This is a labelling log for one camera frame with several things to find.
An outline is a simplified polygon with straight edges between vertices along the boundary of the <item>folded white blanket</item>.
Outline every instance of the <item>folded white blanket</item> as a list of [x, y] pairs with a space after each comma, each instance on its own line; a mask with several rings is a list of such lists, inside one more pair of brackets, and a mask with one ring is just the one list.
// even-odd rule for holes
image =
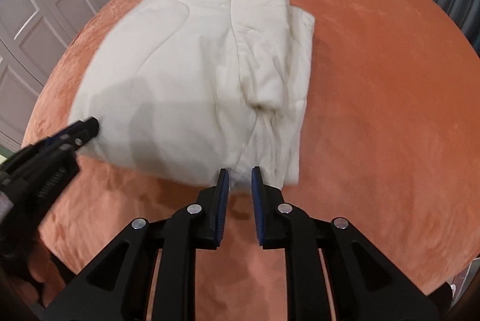
[[69, 121], [96, 117], [83, 153], [186, 184], [228, 168], [299, 175], [314, 18], [289, 0], [143, 0], [91, 61]]

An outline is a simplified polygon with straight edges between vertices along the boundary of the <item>white fabric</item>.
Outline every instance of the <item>white fabric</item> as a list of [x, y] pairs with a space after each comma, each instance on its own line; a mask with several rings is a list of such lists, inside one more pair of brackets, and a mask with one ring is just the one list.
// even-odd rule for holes
[[314, 18], [289, 0], [143, 0], [94, 55], [69, 121], [96, 117], [84, 153], [186, 184], [228, 168], [299, 175]]

